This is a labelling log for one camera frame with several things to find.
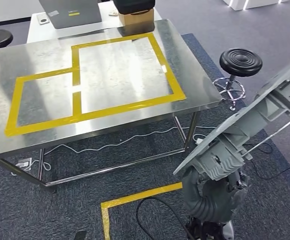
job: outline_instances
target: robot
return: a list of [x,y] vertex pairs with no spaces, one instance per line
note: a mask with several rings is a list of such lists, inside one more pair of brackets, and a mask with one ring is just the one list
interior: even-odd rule
[[[290,117],[290,64],[273,77],[257,93],[251,105],[225,120],[205,137],[174,174],[182,177],[183,200],[190,213],[186,226],[195,239],[234,240],[233,214],[247,196],[250,177],[244,174],[245,161],[254,150],[290,125],[281,127],[246,150],[243,144],[270,122],[286,114]],[[210,179],[198,189],[199,178]]]

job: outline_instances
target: cardboard box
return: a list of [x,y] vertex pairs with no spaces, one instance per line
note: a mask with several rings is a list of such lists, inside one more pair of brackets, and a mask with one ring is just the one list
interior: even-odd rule
[[154,22],[154,10],[145,10],[139,11],[131,14],[118,14],[119,20],[123,26],[132,25],[132,24],[140,24],[140,23],[153,23]]

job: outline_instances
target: silver laptop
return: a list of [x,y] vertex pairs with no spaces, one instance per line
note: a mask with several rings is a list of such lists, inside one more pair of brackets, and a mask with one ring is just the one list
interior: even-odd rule
[[97,0],[39,0],[55,29],[102,21]]

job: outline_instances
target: stainless steel table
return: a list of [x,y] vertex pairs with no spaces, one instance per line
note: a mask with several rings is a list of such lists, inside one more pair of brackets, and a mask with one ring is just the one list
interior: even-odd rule
[[[57,184],[184,152],[199,111],[215,107],[221,96],[170,21],[154,25],[147,33],[109,28],[0,49],[0,166],[52,191]],[[176,116],[188,113],[193,115],[186,136]],[[174,119],[183,147],[42,181],[44,148],[164,118]],[[34,149],[41,149],[38,177],[4,159]]]

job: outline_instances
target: yellow floor tape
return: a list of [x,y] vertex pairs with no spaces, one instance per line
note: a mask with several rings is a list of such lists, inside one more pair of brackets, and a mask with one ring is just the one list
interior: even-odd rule
[[177,182],[171,185],[162,186],[147,191],[139,192],[129,196],[121,197],[118,199],[106,201],[100,203],[101,218],[103,220],[103,229],[105,240],[110,240],[110,237],[110,216],[109,208],[116,207],[119,205],[127,204],[140,199],[147,198],[150,196],[155,196],[158,194],[163,194],[167,192],[175,191],[182,188],[181,182]]

